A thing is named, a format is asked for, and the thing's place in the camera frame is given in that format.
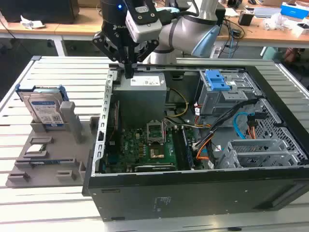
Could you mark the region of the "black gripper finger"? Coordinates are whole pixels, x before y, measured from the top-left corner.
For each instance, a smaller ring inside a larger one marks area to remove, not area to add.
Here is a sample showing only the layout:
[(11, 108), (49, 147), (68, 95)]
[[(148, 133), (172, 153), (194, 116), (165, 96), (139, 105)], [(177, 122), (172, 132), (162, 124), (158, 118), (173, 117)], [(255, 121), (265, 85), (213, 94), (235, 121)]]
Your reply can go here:
[(100, 31), (94, 36), (92, 42), (110, 60), (119, 63), (124, 69), (126, 79), (133, 77), (132, 58), (129, 55), (128, 45), (120, 32)]
[(158, 40), (148, 40), (139, 43), (134, 48), (133, 72), (137, 69), (137, 63), (142, 63), (159, 45)]

